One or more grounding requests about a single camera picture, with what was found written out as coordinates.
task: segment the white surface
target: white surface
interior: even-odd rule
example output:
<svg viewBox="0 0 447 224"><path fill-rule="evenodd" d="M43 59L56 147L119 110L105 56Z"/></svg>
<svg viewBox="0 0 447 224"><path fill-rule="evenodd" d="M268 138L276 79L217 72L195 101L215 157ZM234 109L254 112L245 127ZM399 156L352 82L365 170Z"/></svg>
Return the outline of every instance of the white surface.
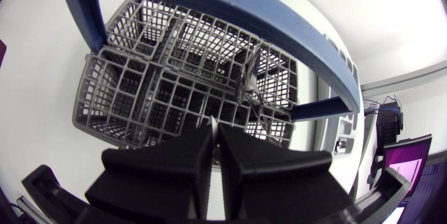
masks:
<svg viewBox="0 0 447 224"><path fill-rule="evenodd" d="M397 224L400 216L404 212L405 207L396 207L389 217L382 224Z"/></svg>
<svg viewBox="0 0 447 224"><path fill-rule="evenodd" d="M336 28L362 84L447 59L440 0L309 0Z"/></svg>
<svg viewBox="0 0 447 224"><path fill-rule="evenodd" d="M335 30L309 2L281 1L298 10L320 32L330 34L345 50ZM100 2L108 20L122 0ZM71 123L84 55L89 49L65 0L2 0L0 38L8 47L0 69L0 185L11 201L21 195L28 197L21 180L46 164L66 190L84 199L84 192L103 171L101 152L112 146ZM300 99L312 99L312 94L305 95L300 94ZM311 135L312 130L299 139ZM342 167L354 173L356 164L346 159ZM344 182L346 173L331 172ZM213 173L211 187L221 187L219 184L219 175ZM345 189L350 187L349 183L344 185ZM212 189L210 205L216 207L209 211L210 218L222 218L220 199L221 192Z"/></svg>
<svg viewBox="0 0 447 224"><path fill-rule="evenodd" d="M223 198L222 174L220 172L211 172L207 220L225 220Z"/></svg>

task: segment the computer monitor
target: computer monitor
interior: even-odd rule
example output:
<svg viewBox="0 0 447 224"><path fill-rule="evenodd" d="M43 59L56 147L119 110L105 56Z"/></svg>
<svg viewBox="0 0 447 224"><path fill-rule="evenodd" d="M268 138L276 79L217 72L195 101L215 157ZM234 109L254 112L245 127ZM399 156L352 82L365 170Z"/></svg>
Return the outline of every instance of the computer monitor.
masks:
<svg viewBox="0 0 447 224"><path fill-rule="evenodd" d="M400 202L394 211L382 222L382 224L398 224L399 219L405 211L405 207L408 204L407 201Z"/></svg>
<svg viewBox="0 0 447 224"><path fill-rule="evenodd" d="M391 167L411 182L410 190L406 196L411 196L414 192L425 166L431 142L432 135L430 134L387 144L383 147L384 168Z"/></svg>

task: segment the wire grid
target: wire grid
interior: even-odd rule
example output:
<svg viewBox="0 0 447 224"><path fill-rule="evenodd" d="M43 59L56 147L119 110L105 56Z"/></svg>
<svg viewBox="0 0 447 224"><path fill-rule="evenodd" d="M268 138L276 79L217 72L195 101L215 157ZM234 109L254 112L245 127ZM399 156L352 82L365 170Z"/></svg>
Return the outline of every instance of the wire grid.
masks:
<svg viewBox="0 0 447 224"><path fill-rule="evenodd" d="M271 108L261 116L269 121L267 131L248 103L238 105L234 93L104 47L85 67L74 122L113 144L141 148L187 133L214 117L287 147L293 130L290 115Z"/></svg>
<svg viewBox="0 0 447 224"><path fill-rule="evenodd" d="M229 91L261 43L257 85L264 101L286 110L298 103L296 60L232 24L157 0L126 0L112 21L109 45Z"/></svg>

